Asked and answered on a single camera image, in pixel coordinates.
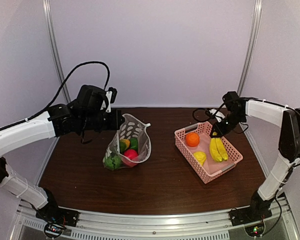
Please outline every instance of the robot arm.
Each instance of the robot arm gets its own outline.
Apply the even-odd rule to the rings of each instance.
[[[230,213],[233,219],[232,224],[238,225],[260,220],[262,216],[269,216],[270,204],[288,181],[294,166],[298,164],[300,160],[300,108],[293,109],[287,105],[283,106],[256,98],[242,98],[234,91],[224,95],[223,101],[229,114],[213,125],[211,138],[226,135],[239,123],[245,123],[246,116],[264,120],[281,128],[279,153],[273,169],[253,194],[249,209],[243,208],[238,212]],[[241,219],[247,222],[234,220],[237,216],[241,216]]]
[[[71,132],[84,137],[87,130],[118,130],[125,119],[120,110],[111,109],[116,95],[117,90],[112,87],[105,91],[96,86],[83,85],[77,98],[68,105],[50,106],[34,119],[0,128],[0,188],[32,204],[38,216],[46,221],[55,222],[64,217],[69,219],[67,225],[75,226],[74,218],[78,213],[59,208],[49,190],[28,182],[7,164],[3,156],[27,144]]]

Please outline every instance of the brown tabletop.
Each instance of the brown tabletop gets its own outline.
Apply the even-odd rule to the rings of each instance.
[[[40,186],[48,188],[62,207],[112,214],[184,214],[249,205],[265,180],[244,134],[226,138],[243,155],[238,165],[204,184],[175,146],[174,131],[189,126],[192,108],[124,108],[144,123],[152,143],[150,158],[133,168],[111,171],[103,157],[114,132],[62,136],[45,169]]]

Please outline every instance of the mesh bag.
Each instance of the mesh bag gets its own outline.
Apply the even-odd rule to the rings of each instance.
[[[147,127],[151,124],[144,124],[130,114],[124,114],[125,122],[116,131],[115,136],[109,143],[105,156],[103,158],[103,165],[110,170],[117,170],[122,168],[132,168],[137,164],[145,162],[151,154],[151,141],[147,134]],[[129,159],[120,153],[120,140],[137,138],[137,153],[138,156]]]

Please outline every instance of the yellow lemon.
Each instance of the yellow lemon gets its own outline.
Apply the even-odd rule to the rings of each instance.
[[[199,162],[199,164],[201,166],[204,165],[206,159],[207,159],[207,155],[203,152],[203,151],[196,151],[193,154],[194,158]]]

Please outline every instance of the black cable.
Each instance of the black cable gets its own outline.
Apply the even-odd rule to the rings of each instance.
[[[192,117],[193,117],[193,119],[196,120],[198,123],[205,123],[205,122],[207,122],[207,121],[213,119],[213,118],[216,116],[216,114],[220,111],[220,109],[221,109],[225,104],[226,104],[225,102],[222,103],[222,104],[220,105],[220,107],[216,110],[216,112],[215,112],[213,115],[209,116],[209,117],[208,117],[207,119],[205,119],[205,120],[199,120],[199,119],[195,116],[195,113],[196,113],[197,111],[201,111],[201,110],[208,111],[209,108],[206,108],[206,107],[198,107],[197,109],[195,109],[195,110],[192,112]]]
[[[237,209],[236,207],[233,207],[233,208],[231,208],[229,214],[230,214],[233,210],[238,211],[238,209]],[[236,216],[235,216],[235,217],[236,217],[236,219],[239,219],[239,213],[238,213],[238,212],[236,213]]]
[[[281,219],[281,216],[282,216],[282,207],[277,199],[277,196],[274,198],[274,200],[276,201],[276,203],[278,204],[279,208],[280,208],[280,214],[279,214],[279,217],[278,219],[275,221],[275,223],[273,224],[273,226],[268,230],[266,231],[265,233],[262,234],[262,237],[266,234],[268,234],[272,229],[274,229],[274,227],[278,224],[278,222],[280,221]]]
[[[245,131],[247,131],[248,130],[248,128],[249,128],[249,125],[248,124],[245,124],[245,123],[242,123],[242,122],[240,122],[241,123],[241,125],[243,125],[243,126],[246,126],[246,128],[243,130],[243,131],[241,131],[241,132],[237,132],[237,131],[235,131],[235,130],[232,130],[233,132],[235,132],[236,134],[243,134]]]
[[[248,100],[255,100],[255,98],[254,97],[240,97],[239,98],[240,100],[246,100],[246,101],[248,101]],[[205,120],[199,120],[196,116],[195,116],[195,113],[197,112],[197,111],[202,111],[202,110],[204,110],[204,111],[209,111],[211,108],[207,108],[207,107],[198,107],[198,108],[196,108],[193,112],[192,112],[192,118],[194,119],[194,120],[196,120],[198,123],[205,123],[205,122],[207,122],[207,121],[209,121],[209,120],[211,120],[211,119],[214,119],[215,117],[218,117],[218,116],[216,116],[217,115],[217,113],[218,112],[220,112],[220,110],[221,110],[221,108],[225,105],[225,104],[228,104],[228,103],[231,103],[231,102],[233,102],[233,101],[237,101],[238,99],[236,99],[236,100],[229,100],[229,101],[225,101],[224,103],[222,103],[219,107],[218,107],[218,109],[216,110],[216,112],[214,113],[214,114],[212,114],[211,116],[209,116],[207,119],[205,119]]]
[[[84,66],[84,65],[88,65],[88,64],[101,64],[103,66],[105,66],[106,70],[107,70],[107,77],[106,77],[106,81],[105,81],[105,84],[104,84],[104,90],[106,90],[106,87],[108,85],[108,82],[109,82],[109,79],[110,79],[110,69],[108,67],[107,64],[105,64],[104,62],[102,61],[86,61],[86,62],[83,62],[83,63],[80,63],[78,64],[77,66],[75,66],[70,72],[69,74],[66,76],[66,78],[63,80],[63,82],[61,83],[59,89],[57,90],[55,96],[53,97],[53,99],[47,104],[47,106],[45,106],[42,110],[38,111],[36,114],[28,117],[27,119],[23,119],[23,120],[20,120],[20,121],[17,121],[17,122],[14,122],[14,123],[11,123],[9,125],[6,125],[6,126],[3,126],[3,127],[0,127],[0,131],[3,131],[5,129],[8,129],[8,128],[11,128],[11,127],[14,127],[14,126],[17,126],[19,124],[23,124],[25,123],[27,120],[30,121],[36,117],[38,117],[39,115],[41,115],[42,113],[44,113],[45,111],[48,110],[48,108],[54,103],[54,101],[57,99],[58,95],[60,94],[62,88],[64,87],[64,85],[66,84],[66,82],[68,81],[69,77],[74,73],[74,71],[76,69],[78,69],[79,67],[81,66]]]

